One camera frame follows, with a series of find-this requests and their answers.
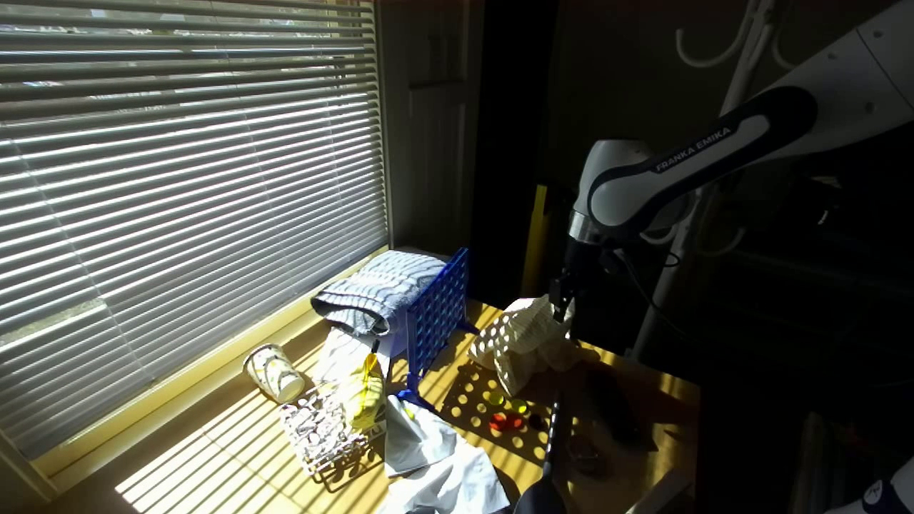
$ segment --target blue basket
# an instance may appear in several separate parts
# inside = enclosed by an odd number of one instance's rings
[[[461,250],[446,268],[409,304],[395,320],[395,338],[405,341],[405,388],[396,392],[399,401],[429,407],[421,398],[421,380],[429,367],[449,348],[456,330],[466,324],[466,281],[468,281],[468,250]]]

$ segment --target wall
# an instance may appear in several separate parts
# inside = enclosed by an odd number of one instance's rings
[[[558,0],[486,4],[468,287],[494,305],[519,294],[555,16]]]
[[[395,245],[468,244],[479,0],[382,0],[381,60]]]
[[[0,434],[0,511],[38,511],[51,497],[55,488]]]
[[[646,140],[654,153],[671,148],[699,134],[719,111],[735,60],[716,70],[688,70],[674,50],[674,31],[686,31],[692,58],[719,54],[738,36],[745,4],[712,0],[561,0],[558,38],[551,54],[549,106],[538,177],[551,185],[551,234],[545,254],[549,281],[564,260],[569,208],[586,153],[599,137]],[[841,38],[882,4],[862,0],[794,0],[781,11],[781,50],[799,63],[828,40]],[[784,74],[762,58],[751,93]],[[735,190],[731,208],[751,221],[776,217],[781,197],[791,190],[791,164],[765,165]],[[638,254],[644,284],[659,271],[664,254]],[[602,281],[579,305],[578,331],[612,348],[631,347],[646,313],[631,281]]]

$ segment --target table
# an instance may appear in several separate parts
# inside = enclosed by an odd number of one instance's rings
[[[475,305],[471,320],[476,330],[501,320],[501,308]],[[494,372],[476,367],[468,354],[471,338],[455,338],[444,351],[439,363],[422,378],[421,395],[449,421],[464,441],[482,450],[498,470],[505,494],[515,500],[528,485],[539,480],[539,467],[545,457],[545,432],[502,432],[488,428],[494,407],[482,401],[486,392],[501,392]],[[579,344],[586,357],[565,374],[544,372],[519,395],[532,401],[534,408],[545,408],[555,401],[555,392],[569,392],[569,408],[575,414],[575,432],[586,434],[599,454],[606,457],[608,475],[592,480],[561,467],[561,482],[565,485],[565,500],[575,504],[575,511],[625,511],[646,497],[669,471],[688,480],[694,497],[696,482],[696,411],[699,388],[688,380],[651,372],[625,357],[602,351],[598,347]],[[635,417],[649,425],[654,451],[622,450],[612,441],[608,428],[598,422],[589,398],[582,395],[582,370],[606,370]],[[386,494],[386,475],[381,464],[368,464],[361,471],[339,480],[339,485],[319,488],[315,485],[315,510],[319,511],[374,511]]]

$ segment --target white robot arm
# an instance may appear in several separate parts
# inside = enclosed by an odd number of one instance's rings
[[[565,268],[551,287],[558,320],[599,251],[646,233],[686,191],[759,161],[828,153],[911,124],[911,27],[914,0],[893,4],[659,158],[631,140],[595,143],[571,211]]]

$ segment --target window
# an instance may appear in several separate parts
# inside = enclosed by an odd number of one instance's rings
[[[0,4],[0,432],[25,457],[382,244],[371,0]]]

